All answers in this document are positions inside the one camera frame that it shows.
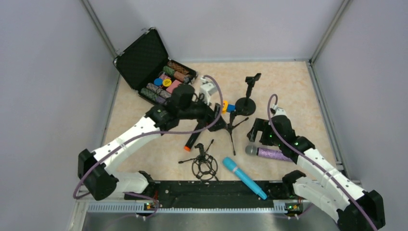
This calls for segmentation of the purple glitter microphone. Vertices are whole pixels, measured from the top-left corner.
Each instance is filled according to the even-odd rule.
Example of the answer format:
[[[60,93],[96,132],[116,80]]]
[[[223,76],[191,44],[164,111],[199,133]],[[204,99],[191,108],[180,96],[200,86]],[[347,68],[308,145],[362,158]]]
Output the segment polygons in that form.
[[[292,160],[283,155],[280,150],[272,150],[267,148],[260,148],[254,145],[247,145],[245,148],[245,153],[251,156],[259,156],[267,159],[281,160],[291,162]]]

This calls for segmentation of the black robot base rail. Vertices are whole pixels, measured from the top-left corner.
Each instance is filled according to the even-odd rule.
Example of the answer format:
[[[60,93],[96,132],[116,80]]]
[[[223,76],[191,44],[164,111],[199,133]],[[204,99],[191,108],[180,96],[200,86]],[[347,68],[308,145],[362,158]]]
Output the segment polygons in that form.
[[[257,180],[256,184],[266,193],[266,200],[240,180],[163,180],[149,185],[142,195],[158,200],[163,208],[272,208],[278,202],[285,202],[286,208],[306,207],[306,199],[290,194],[282,181]]]

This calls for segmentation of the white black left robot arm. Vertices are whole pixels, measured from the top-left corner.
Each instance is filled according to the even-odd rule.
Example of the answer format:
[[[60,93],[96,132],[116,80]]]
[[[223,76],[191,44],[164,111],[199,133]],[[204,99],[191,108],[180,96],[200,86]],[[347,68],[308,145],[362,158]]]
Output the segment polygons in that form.
[[[117,168],[141,147],[164,134],[181,135],[172,129],[181,120],[197,120],[205,127],[186,134],[210,130],[221,120],[223,102],[211,108],[200,94],[193,100],[195,90],[191,85],[176,87],[164,104],[153,106],[130,129],[110,143],[93,151],[84,149],[78,154],[77,175],[80,179],[73,197],[75,199],[91,195],[96,201],[108,198],[116,192],[141,193],[149,183],[141,173],[129,176],[117,173]]]

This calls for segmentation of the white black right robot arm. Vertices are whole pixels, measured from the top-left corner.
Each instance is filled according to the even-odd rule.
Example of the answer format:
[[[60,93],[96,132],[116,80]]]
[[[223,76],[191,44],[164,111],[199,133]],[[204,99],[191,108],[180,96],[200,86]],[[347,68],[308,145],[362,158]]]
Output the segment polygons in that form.
[[[283,155],[306,170],[294,170],[282,181],[290,194],[303,197],[329,215],[341,231],[375,231],[385,226],[382,196],[375,190],[370,192],[349,180],[330,164],[306,137],[296,135],[289,118],[275,115],[271,121],[256,118],[247,133],[250,142],[266,146],[277,146]]]

